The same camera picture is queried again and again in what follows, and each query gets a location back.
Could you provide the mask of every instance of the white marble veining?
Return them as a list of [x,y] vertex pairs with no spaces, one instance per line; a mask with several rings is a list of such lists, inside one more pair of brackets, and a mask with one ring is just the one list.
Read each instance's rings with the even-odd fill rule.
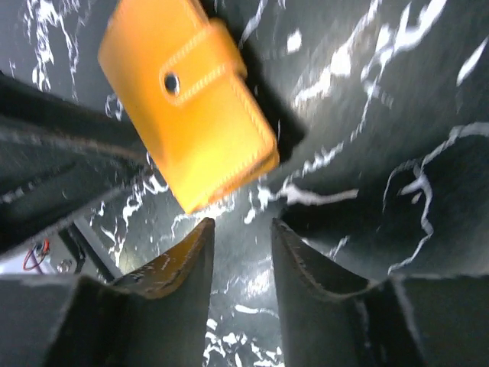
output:
[[[49,42],[50,29],[59,28],[66,41],[70,75],[72,80],[72,98],[78,100],[76,94],[75,75],[79,62],[78,36],[81,28],[86,26],[92,5],[96,0],[62,0],[58,8],[49,0],[25,0],[21,9],[21,20],[24,25],[24,34],[34,46],[37,65],[32,70],[32,83],[39,90],[51,90],[48,67],[54,65],[55,59]],[[78,19],[73,30],[65,25],[65,18],[70,14],[77,14]]]
[[[266,262],[266,260],[258,261],[257,266],[259,266],[258,263],[260,262]],[[270,286],[273,284],[273,278],[273,269],[270,262],[269,266],[267,266],[263,271],[258,271],[256,274],[253,274],[252,276],[249,276],[247,279],[243,280],[244,285],[241,289],[241,293],[246,298],[259,297],[262,294],[266,294],[270,291]]]
[[189,221],[189,225],[191,227],[194,227],[204,218],[216,219],[222,216],[224,213],[232,212],[236,206],[235,198],[237,194],[238,192],[235,191],[234,193],[229,194],[220,201],[213,203],[207,206],[205,209],[199,210],[198,212],[194,212],[192,214],[183,213],[175,216],[175,218],[173,219],[173,223],[170,227],[172,239],[175,239],[175,230],[177,226],[179,226],[180,223],[183,221]]
[[8,59],[8,66],[10,67],[10,75],[12,75],[12,77],[15,77],[15,69],[17,69],[15,62]]
[[227,294],[229,292],[230,287],[236,285],[241,279],[239,277],[231,276],[226,281],[226,286],[224,289],[215,289],[211,291],[211,294]]
[[278,315],[275,312],[273,312],[272,310],[268,310],[266,308],[250,308],[250,307],[243,306],[242,304],[237,304],[235,305],[235,310],[238,312],[248,313],[251,315],[255,315],[257,313],[268,313],[269,315],[276,317],[278,319]]
[[95,219],[96,216],[104,216],[105,214],[105,201],[102,201],[100,203],[100,207],[98,209],[92,209],[92,215],[90,216],[90,226],[93,224],[93,220]]
[[333,261],[336,260],[336,255],[339,253],[339,251],[344,248],[347,244],[348,241],[350,241],[350,236],[347,235],[343,237],[342,239],[339,240],[337,246],[333,247],[327,254],[329,258],[331,258]]
[[143,199],[148,194],[157,195],[166,193],[169,190],[168,185],[160,183],[156,176],[151,176],[143,183],[138,183],[132,187],[131,194],[126,198],[125,207],[122,209],[120,216],[115,217],[114,230],[110,231],[100,227],[102,232],[112,241],[113,246],[108,250],[109,254],[114,254],[116,266],[120,266],[120,257],[124,249],[125,241],[129,233],[130,218],[141,209]]
[[383,91],[378,85],[367,80],[364,82],[364,92],[367,93],[370,98],[378,99],[384,106],[392,109],[394,98],[389,93]]
[[[445,4],[446,0],[431,0],[419,13],[417,24],[408,26],[411,7],[411,3],[409,3],[400,16],[399,25],[396,30],[392,29],[388,24],[382,25],[377,37],[374,56],[361,71],[361,81],[363,83],[368,83],[368,87],[364,88],[368,97],[361,116],[361,121],[357,128],[351,133],[350,141],[354,141],[364,130],[367,121],[368,107],[373,98],[378,98],[378,83],[381,81],[386,66],[396,55],[414,49],[421,42],[439,19]],[[380,67],[376,76],[371,75],[374,66]]]
[[457,75],[457,86],[460,86],[462,84],[462,82],[470,75],[472,70],[477,65],[477,62],[481,58],[481,55],[487,46],[487,40],[489,40],[489,37],[486,37],[482,41],[479,47],[475,49],[474,53],[461,66],[460,71],[458,72]]
[[254,367],[284,367],[282,349],[265,349],[257,344],[257,340],[248,336],[246,333],[230,332],[225,335],[218,335],[215,321],[208,321],[206,333],[206,349],[204,350],[204,366],[208,366],[213,353],[218,353],[226,361],[226,365],[238,367],[243,365],[240,352],[251,353],[254,355]]
[[335,193],[333,195],[319,195],[312,191],[301,190],[294,184],[289,184],[284,187],[283,195],[287,198],[287,205],[293,205],[300,203],[303,205],[324,205],[330,203],[337,203],[338,201],[356,199],[358,190],[348,190],[342,193]]
[[246,40],[250,37],[254,30],[258,28],[258,25],[261,21],[261,16],[267,4],[268,0],[260,0],[260,2],[258,3],[256,14],[248,20],[248,23],[246,24],[246,27],[244,27],[243,33],[241,34],[241,38],[238,43],[240,49],[243,48]]
[[[304,103],[316,98],[325,98],[331,92],[331,78],[336,76],[350,76],[351,72],[351,53],[353,46],[358,42],[365,28],[375,19],[377,11],[382,4],[382,0],[372,0],[367,13],[360,18],[350,37],[337,50],[332,53],[329,64],[326,64],[319,73],[319,78],[312,85],[304,86],[305,70],[301,73],[293,89],[293,107],[301,109]],[[309,79],[314,69],[308,65],[307,71]]]
[[441,143],[438,147],[433,149],[433,151],[431,151],[425,157],[417,160],[406,161],[400,164],[399,166],[397,166],[396,168],[394,168],[394,170],[391,172],[387,180],[387,185],[384,191],[384,200],[382,204],[383,212],[385,212],[387,206],[387,193],[390,189],[390,184],[392,182],[392,179],[401,172],[412,171],[416,179],[412,183],[402,188],[397,195],[407,195],[411,193],[416,193],[415,197],[413,198],[413,201],[415,201],[416,203],[418,202],[421,196],[424,196],[425,205],[419,221],[420,221],[421,228],[423,228],[426,235],[418,242],[411,256],[405,258],[399,263],[392,264],[389,267],[387,271],[388,274],[390,274],[392,271],[396,271],[397,269],[400,269],[412,263],[415,260],[416,256],[419,254],[419,252],[423,249],[423,246],[428,242],[428,240],[435,233],[435,229],[433,228],[432,224],[429,222],[429,207],[435,198],[434,198],[431,184],[429,183],[429,178],[426,176],[424,172],[424,167],[430,162],[432,162],[436,157],[438,157],[443,151],[456,144],[457,141],[459,141],[462,138],[467,138],[470,136],[481,136],[481,137],[489,138],[489,122],[475,122],[466,126],[455,126],[450,131],[448,139],[445,140],[443,143]]
[[115,117],[121,121],[124,106],[115,93],[109,94],[105,99],[105,114],[108,117]]
[[[250,224],[253,221],[253,219],[257,216],[257,214],[264,212],[266,208],[268,208],[268,204],[270,202],[277,201],[282,197],[286,197],[287,202],[289,203],[292,202],[305,203],[306,205],[310,205],[312,195],[315,193],[307,191],[304,192],[304,197],[301,197],[302,196],[301,190],[293,184],[293,180],[297,178],[304,178],[307,174],[311,174],[323,167],[328,166],[331,163],[331,161],[335,158],[335,156],[341,153],[342,150],[343,150],[343,143],[337,145],[330,151],[327,151],[326,149],[322,148],[319,153],[316,153],[314,155],[314,161],[305,161],[302,168],[295,170],[294,172],[289,174],[283,181],[280,190],[278,190],[276,193],[272,193],[268,187],[262,185],[261,183],[258,183],[256,187],[258,191],[256,195],[256,199],[259,201],[260,206],[256,207],[254,205],[255,195],[252,193],[252,191],[250,191],[248,199],[251,204],[251,208],[248,210],[248,214],[244,218],[244,224]],[[349,191],[348,195],[352,196],[353,193],[356,195],[356,193],[358,192]],[[331,196],[329,195],[328,196],[320,196],[318,194],[315,195],[316,195],[316,200],[326,200],[326,201],[331,200]]]
[[293,33],[289,34],[287,38],[287,53],[293,54],[300,50],[300,47],[303,44],[303,36],[300,33],[299,28],[297,28]]

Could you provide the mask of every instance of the black marble surface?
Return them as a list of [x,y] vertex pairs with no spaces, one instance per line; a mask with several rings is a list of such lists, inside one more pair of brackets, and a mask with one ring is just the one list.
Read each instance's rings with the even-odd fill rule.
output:
[[[115,4],[0,3],[0,70],[130,123],[96,60]],[[242,46],[248,84],[277,133],[283,163],[192,215],[158,173],[88,214],[124,273],[202,218],[216,219],[203,365],[283,365],[274,217],[365,277],[485,270],[489,249],[473,244],[489,228],[486,1],[204,6]]]

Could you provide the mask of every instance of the red wire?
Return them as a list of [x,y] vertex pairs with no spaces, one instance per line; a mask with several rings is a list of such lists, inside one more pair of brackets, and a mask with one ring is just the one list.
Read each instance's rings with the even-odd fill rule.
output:
[[[43,254],[43,257],[40,259],[39,262],[37,262],[36,255],[34,254],[34,249],[35,248],[36,247],[34,247],[33,249],[29,250],[29,252],[25,255],[24,264],[22,264],[22,269],[24,271],[30,271],[30,270],[34,270],[35,268],[37,268],[37,270],[41,274],[43,274],[42,270],[39,268],[39,265],[46,258],[47,251],[49,250],[49,241],[47,241],[47,239],[44,240],[43,248],[42,248],[42,251],[41,251],[42,254]],[[29,261],[29,258],[30,257],[32,257],[32,261],[34,262],[34,266],[31,266],[31,267],[28,268],[27,265],[28,265],[28,261]]]

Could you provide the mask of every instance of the leather wallet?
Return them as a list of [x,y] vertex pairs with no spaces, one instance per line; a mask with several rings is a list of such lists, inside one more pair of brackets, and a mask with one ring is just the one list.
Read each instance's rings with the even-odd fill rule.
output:
[[99,62],[187,213],[278,165],[238,48],[198,1],[121,0]]

